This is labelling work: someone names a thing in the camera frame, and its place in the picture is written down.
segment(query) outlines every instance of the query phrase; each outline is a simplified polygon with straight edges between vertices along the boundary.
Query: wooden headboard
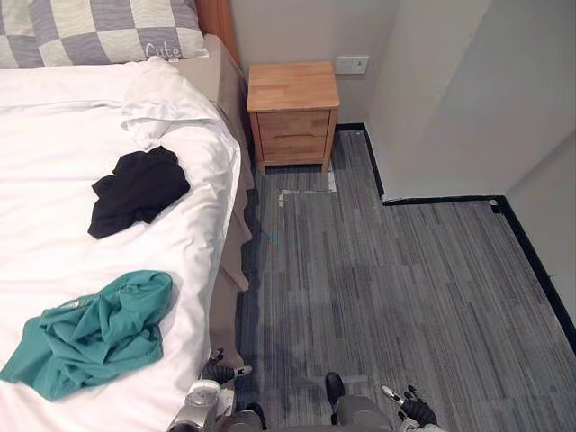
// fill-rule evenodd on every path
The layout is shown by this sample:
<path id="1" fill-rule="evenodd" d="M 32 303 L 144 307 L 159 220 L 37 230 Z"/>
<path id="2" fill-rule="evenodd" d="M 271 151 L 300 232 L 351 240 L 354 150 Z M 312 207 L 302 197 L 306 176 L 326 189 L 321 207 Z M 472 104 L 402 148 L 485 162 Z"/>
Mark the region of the wooden headboard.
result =
<path id="1" fill-rule="evenodd" d="M 234 22 L 230 10 L 230 0 L 196 0 L 198 21 L 204 33 L 218 36 L 236 63 L 240 64 Z"/>

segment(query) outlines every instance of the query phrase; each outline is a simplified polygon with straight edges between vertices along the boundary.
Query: white wall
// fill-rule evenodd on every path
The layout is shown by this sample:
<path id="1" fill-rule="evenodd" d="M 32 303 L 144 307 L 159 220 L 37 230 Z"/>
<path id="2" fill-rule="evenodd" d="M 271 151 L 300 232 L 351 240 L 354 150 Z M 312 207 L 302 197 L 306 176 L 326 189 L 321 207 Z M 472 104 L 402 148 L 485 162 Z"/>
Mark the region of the white wall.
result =
<path id="1" fill-rule="evenodd" d="M 245 72 L 255 63 L 369 55 L 365 76 L 339 76 L 338 122 L 364 122 L 399 0 L 234 0 Z"/>
<path id="2" fill-rule="evenodd" d="M 576 323 L 576 132 L 507 197 Z"/>
<path id="3" fill-rule="evenodd" d="M 386 199 L 503 194 L 574 129 L 573 0 L 403 0 L 370 111 Z"/>

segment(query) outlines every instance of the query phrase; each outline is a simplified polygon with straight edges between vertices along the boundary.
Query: black clothing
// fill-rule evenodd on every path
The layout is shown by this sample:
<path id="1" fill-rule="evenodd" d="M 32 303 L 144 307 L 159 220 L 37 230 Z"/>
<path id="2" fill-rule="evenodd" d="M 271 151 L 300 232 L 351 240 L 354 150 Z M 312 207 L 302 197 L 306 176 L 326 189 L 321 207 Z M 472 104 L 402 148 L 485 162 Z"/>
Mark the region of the black clothing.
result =
<path id="1" fill-rule="evenodd" d="M 97 239 L 134 222 L 151 223 L 190 190 L 176 154 L 163 147 L 124 155 L 112 172 L 92 185 L 100 199 L 94 205 L 88 233 Z"/>

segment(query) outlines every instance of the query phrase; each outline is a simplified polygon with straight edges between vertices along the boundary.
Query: white duvet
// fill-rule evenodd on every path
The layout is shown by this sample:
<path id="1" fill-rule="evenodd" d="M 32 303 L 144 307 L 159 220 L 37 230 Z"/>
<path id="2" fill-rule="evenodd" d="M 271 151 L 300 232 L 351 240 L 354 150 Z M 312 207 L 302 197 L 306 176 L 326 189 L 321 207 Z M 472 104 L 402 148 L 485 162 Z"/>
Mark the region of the white duvet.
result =
<path id="1" fill-rule="evenodd" d="M 209 354 L 237 142 L 208 100 L 157 58 L 0 71 L 0 140 L 0 368 L 24 322 L 44 309 L 133 270 L 166 271 L 175 283 L 160 326 L 163 359 L 57 402 L 0 381 L 0 430 L 163 431 Z M 90 237 L 91 185 L 120 156 L 157 144 L 177 154 L 190 192 L 150 225 Z"/>

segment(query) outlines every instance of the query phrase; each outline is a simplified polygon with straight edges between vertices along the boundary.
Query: gray carpet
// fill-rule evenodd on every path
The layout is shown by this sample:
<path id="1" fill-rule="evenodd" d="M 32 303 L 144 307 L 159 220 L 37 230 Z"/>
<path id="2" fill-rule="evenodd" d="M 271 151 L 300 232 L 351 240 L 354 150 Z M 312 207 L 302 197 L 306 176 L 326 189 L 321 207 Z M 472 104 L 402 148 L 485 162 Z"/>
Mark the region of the gray carpet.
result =
<path id="1" fill-rule="evenodd" d="M 316 167 L 256 176 L 239 402 L 275 427 L 329 424 L 333 370 L 396 425 L 382 383 L 416 385 L 451 432 L 576 430 L 576 357 L 505 218 L 382 207 L 360 131 L 337 134 L 332 167 L 335 192 Z"/>

